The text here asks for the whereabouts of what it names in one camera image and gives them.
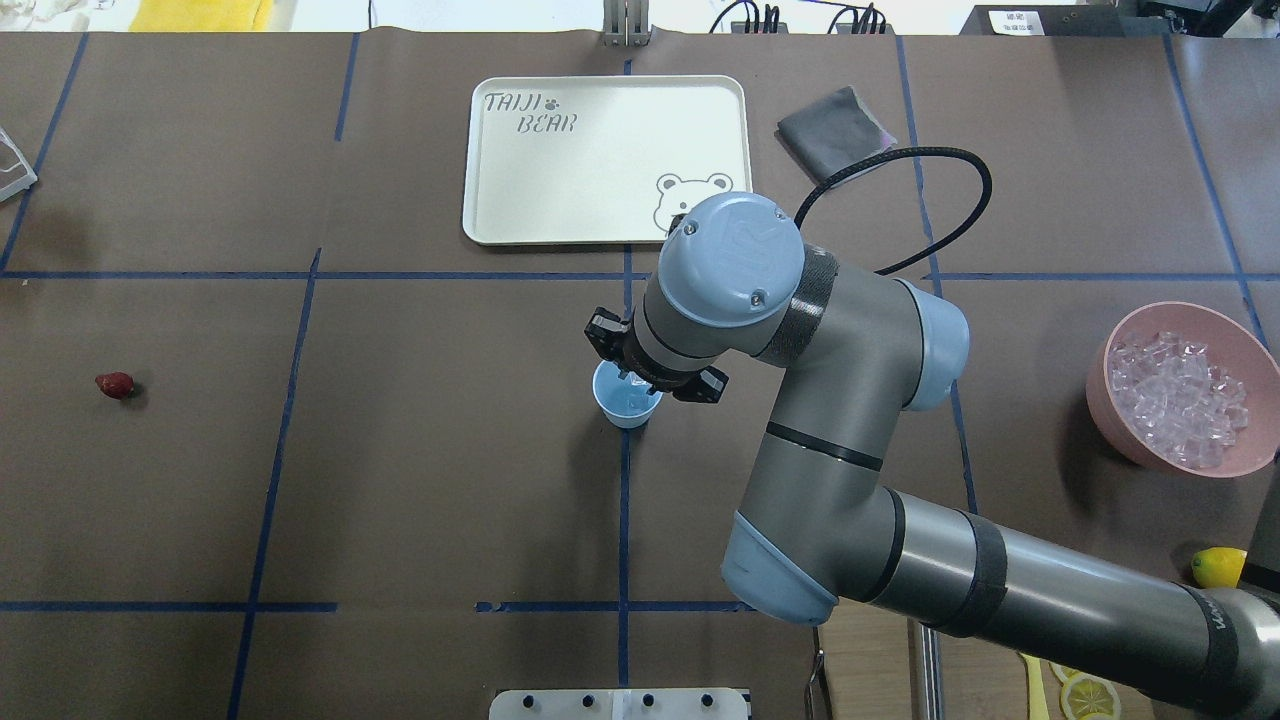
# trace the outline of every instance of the bear drawing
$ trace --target bear drawing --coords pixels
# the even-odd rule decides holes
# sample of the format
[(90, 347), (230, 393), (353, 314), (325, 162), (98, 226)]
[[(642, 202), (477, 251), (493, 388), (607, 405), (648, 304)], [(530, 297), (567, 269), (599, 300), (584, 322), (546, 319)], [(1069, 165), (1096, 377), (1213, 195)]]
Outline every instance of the bear drawing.
[(684, 215), (694, 205), (712, 195), (733, 190), (733, 181), (724, 173), (716, 173), (704, 181), (682, 181), (680, 176), (667, 173), (658, 178), (658, 209), (653, 211), (653, 222), (662, 232), (671, 229), (676, 215)]

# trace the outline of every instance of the plastic cup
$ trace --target plastic cup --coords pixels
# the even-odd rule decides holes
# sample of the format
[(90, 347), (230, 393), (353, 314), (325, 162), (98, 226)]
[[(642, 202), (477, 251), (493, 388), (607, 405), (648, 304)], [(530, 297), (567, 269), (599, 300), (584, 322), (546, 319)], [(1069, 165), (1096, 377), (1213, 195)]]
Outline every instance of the plastic cup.
[(602, 361), (591, 375), (591, 393), (595, 395), (595, 402), (604, 410), (604, 416), (611, 423), (622, 429), (639, 428), (649, 421), (649, 416), (662, 400), (662, 393), (649, 395), (649, 383), (635, 373), (620, 378), (621, 373), (622, 370), (613, 363)]

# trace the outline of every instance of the gray cloth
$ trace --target gray cloth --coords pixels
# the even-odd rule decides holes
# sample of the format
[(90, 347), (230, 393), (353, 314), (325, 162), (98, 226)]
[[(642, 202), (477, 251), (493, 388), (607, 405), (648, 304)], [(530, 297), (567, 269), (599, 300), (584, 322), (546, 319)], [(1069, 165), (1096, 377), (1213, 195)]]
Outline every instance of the gray cloth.
[(778, 122), (778, 133), (814, 182), (897, 142), (867, 111), (851, 86), (787, 115)]

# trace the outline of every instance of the lemon slice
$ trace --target lemon slice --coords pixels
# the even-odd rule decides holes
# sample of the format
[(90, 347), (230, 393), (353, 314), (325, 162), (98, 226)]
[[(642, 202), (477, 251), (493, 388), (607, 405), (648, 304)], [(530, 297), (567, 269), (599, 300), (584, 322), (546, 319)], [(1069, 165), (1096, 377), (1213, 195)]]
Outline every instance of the lemon slice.
[(1062, 685), (1059, 700), (1066, 720), (1084, 720), (1089, 715), (1120, 717), (1120, 696), (1115, 685), (1102, 678), (1079, 673)]
[(1057, 675), (1057, 680), (1064, 685), (1070, 683), (1071, 678), (1080, 674), (1080, 671), (1075, 667), (1068, 667), (1066, 665), (1059, 665), (1057, 662), (1050, 662), (1048, 666), (1053, 670), (1053, 674)]

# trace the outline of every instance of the red fruit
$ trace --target red fruit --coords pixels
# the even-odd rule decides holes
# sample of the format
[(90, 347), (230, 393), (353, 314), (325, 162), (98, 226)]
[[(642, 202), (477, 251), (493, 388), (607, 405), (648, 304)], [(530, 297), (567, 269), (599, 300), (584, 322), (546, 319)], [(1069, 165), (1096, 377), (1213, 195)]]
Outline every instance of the red fruit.
[(133, 378), (128, 373), (108, 373), (93, 378), (93, 382), (111, 400), (124, 400), (133, 392)]

